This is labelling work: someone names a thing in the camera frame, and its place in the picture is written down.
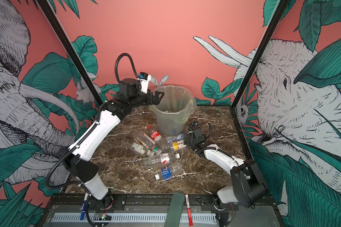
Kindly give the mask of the red white label water bottle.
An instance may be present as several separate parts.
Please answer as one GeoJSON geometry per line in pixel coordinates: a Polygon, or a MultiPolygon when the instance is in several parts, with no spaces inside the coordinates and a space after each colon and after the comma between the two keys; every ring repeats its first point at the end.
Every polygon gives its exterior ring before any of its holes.
{"type": "Polygon", "coordinates": [[[148,157],[144,159],[144,165],[147,167],[159,167],[172,164],[180,159],[179,153],[163,153],[160,155],[148,157]]]}

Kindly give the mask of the blue label crushed bottle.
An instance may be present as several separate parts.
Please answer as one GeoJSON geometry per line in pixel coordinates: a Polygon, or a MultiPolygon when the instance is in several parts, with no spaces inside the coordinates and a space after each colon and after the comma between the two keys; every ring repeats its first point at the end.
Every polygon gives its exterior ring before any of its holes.
{"type": "Polygon", "coordinates": [[[172,177],[182,174],[183,168],[180,163],[169,164],[166,167],[161,168],[157,174],[155,174],[156,180],[169,180],[172,177]]]}

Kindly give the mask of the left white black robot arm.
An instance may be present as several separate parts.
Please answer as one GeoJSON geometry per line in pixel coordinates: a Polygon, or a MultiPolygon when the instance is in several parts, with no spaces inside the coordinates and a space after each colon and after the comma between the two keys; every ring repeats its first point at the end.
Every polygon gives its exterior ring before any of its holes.
{"type": "Polygon", "coordinates": [[[158,105],[164,97],[164,92],[151,92],[145,79],[124,79],[118,85],[119,92],[99,107],[90,128],[74,144],[60,149],[59,161],[45,178],[45,187],[48,189],[58,189],[73,183],[80,185],[102,210],[112,207],[113,198],[110,189],[99,176],[98,166],[90,159],[103,139],[132,112],[133,108],[158,105]],[[51,186],[49,180],[59,165],[63,165],[76,180],[51,186]]]}

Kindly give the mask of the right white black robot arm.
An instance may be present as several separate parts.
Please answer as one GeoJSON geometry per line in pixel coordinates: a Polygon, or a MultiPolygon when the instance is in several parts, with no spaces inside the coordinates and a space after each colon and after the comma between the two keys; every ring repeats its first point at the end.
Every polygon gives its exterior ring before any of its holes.
{"type": "Polygon", "coordinates": [[[257,163],[252,159],[243,160],[227,153],[209,140],[210,135],[202,133],[198,125],[190,125],[184,141],[195,154],[212,161],[230,175],[232,185],[216,192],[218,203],[236,203],[246,208],[252,207],[269,192],[257,163]]]}

